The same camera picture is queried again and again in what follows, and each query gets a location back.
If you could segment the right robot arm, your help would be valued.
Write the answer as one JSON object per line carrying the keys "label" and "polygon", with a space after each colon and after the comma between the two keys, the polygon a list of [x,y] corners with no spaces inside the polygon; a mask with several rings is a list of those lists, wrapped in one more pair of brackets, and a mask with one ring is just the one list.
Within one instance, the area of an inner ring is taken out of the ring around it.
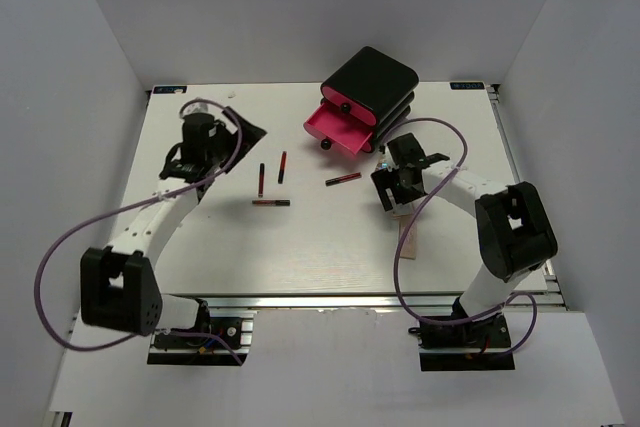
{"label": "right robot arm", "polygon": [[481,267],[469,287],[452,306],[446,320],[422,317],[406,304],[399,282],[399,259],[393,281],[401,305],[419,322],[451,326],[453,337],[472,346],[488,332],[486,319],[497,315],[515,289],[558,252],[558,243],[536,187],[526,181],[506,185],[490,181],[453,162],[444,154],[427,155],[411,133],[381,146],[382,165],[374,182],[385,211],[420,204],[398,241],[400,253],[408,231],[433,198],[439,197],[476,221]]}

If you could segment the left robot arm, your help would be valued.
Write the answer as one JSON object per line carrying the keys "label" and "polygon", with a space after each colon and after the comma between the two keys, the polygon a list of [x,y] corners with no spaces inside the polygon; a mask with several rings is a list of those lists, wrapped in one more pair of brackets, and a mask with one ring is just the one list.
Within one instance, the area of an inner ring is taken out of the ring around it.
{"label": "left robot arm", "polygon": [[266,136],[233,109],[182,115],[182,139],[167,153],[151,202],[104,248],[80,261],[81,318],[90,326],[148,336],[176,330],[188,345],[211,334],[204,304],[160,291],[155,265],[216,176],[230,172]]}

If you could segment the black pink drawer organizer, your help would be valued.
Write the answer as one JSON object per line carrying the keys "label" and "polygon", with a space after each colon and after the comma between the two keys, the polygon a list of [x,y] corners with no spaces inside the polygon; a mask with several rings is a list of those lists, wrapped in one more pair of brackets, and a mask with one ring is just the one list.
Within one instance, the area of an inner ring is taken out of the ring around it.
{"label": "black pink drawer organizer", "polygon": [[321,84],[320,105],[303,127],[324,150],[371,153],[410,113],[418,83],[415,70],[365,46]]}

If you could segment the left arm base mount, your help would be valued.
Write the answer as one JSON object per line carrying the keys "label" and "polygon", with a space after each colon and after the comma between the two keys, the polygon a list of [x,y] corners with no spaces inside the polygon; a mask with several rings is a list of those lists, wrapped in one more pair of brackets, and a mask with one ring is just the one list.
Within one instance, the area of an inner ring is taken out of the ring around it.
{"label": "left arm base mount", "polygon": [[207,323],[189,333],[189,336],[154,334],[147,364],[239,367],[249,354],[253,316],[240,311],[214,312]]}

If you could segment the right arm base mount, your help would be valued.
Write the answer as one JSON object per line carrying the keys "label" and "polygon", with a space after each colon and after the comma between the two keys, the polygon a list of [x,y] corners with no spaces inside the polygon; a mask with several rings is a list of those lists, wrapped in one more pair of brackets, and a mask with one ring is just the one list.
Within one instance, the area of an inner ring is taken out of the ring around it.
{"label": "right arm base mount", "polygon": [[420,323],[408,329],[418,341],[422,372],[512,371],[511,336],[505,317],[494,315],[457,326]]}

